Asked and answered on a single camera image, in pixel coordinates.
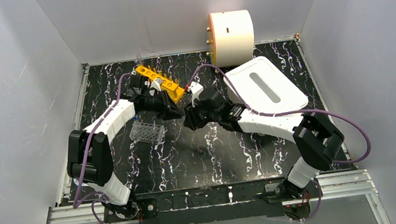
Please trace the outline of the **yellow test tube rack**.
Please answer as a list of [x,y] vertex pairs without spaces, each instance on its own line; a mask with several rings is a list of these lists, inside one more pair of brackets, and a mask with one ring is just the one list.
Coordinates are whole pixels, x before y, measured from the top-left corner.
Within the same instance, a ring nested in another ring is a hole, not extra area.
[[175,78],[169,78],[166,74],[157,72],[156,69],[139,65],[135,68],[135,71],[137,74],[148,77],[151,82],[156,82],[162,91],[168,93],[174,103],[179,102],[186,93]]

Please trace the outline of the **clear well plate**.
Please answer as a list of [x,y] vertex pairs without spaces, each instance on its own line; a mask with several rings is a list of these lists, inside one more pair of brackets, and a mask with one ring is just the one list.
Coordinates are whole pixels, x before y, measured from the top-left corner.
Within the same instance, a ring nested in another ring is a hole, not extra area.
[[133,121],[129,137],[135,142],[146,142],[151,144],[161,144],[166,128],[163,125],[154,123]]

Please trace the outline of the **white bin lid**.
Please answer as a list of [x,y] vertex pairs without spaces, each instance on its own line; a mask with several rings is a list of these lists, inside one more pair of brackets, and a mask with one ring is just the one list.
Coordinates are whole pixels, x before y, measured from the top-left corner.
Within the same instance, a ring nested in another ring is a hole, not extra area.
[[303,109],[308,98],[266,57],[257,57],[223,78],[232,102],[246,103],[262,113],[284,113]]

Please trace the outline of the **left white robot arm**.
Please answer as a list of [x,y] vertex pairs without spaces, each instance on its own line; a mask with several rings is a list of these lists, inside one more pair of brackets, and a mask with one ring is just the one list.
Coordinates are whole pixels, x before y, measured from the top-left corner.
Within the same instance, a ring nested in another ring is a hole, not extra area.
[[118,84],[117,99],[92,124],[83,130],[73,130],[68,138],[67,174],[79,185],[87,184],[108,204],[117,206],[117,213],[132,219],[138,213],[138,203],[130,199],[131,191],[114,174],[111,142],[137,113],[152,111],[163,120],[178,119],[184,112],[172,101],[166,82],[161,77],[150,79],[139,74],[124,74],[129,79],[128,90]]

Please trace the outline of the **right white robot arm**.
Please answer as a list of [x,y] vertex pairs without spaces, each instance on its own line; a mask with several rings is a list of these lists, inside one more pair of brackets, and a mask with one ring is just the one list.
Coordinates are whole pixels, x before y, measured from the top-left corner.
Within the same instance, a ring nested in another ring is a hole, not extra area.
[[188,91],[191,102],[185,107],[184,126],[191,130],[213,122],[230,132],[262,133],[296,144],[301,156],[284,180],[286,194],[293,199],[301,198],[308,183],[331,167],[345,139],[323,113],[263,116],[224,98],[215,88],[194,86]]

